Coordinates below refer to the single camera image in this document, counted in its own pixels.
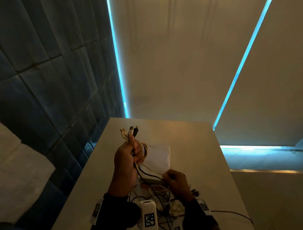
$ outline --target white cloth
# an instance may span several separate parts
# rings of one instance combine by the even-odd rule
[[[150,168],[153,171],[156,171],[160,174],[165,173],[167,170],[170,169],[170,148],[169,146],[163,145],[147,145],[147,157],[144,160],[144,165]],[[143,165],[140,166],[141,169],[146,172],[147,174],[159,176],[159,174],[148,170]],[[149,177],[141,173],[142,177],[156,179],[153,177]]]
[[[0,222],[14,224],[39,198],[55,167],[0,127]]]

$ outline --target beige wall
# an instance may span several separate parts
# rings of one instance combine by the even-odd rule
[[[256,230],[302,229],[303,173],[231,174]]]
[[[213,124],[265,2],[111,1],[131,118]]]
[[[221,145],[303,138],[303,1],[272,1],[215,133]]]

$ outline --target floor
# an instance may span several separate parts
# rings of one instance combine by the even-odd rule
[[[303,171],[303,152],[222,150],[230,169]]]

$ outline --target white device with marker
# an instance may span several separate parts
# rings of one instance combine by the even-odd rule
[[[141,229],[158,230],[156,203],[153,200],[140,201]]]

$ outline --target white table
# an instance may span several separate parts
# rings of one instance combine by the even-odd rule
[[[114,154],[123,143],[120,128],[139,126],[137,139],[170,146],[171,168],[185,173],[211,210],[248,216],[221,148],[208,122],[111,118],[68,197],[53,230],[89,230],[96,201],[107,192]],[[244,217],[213,213],[222,230],[254,229]]]

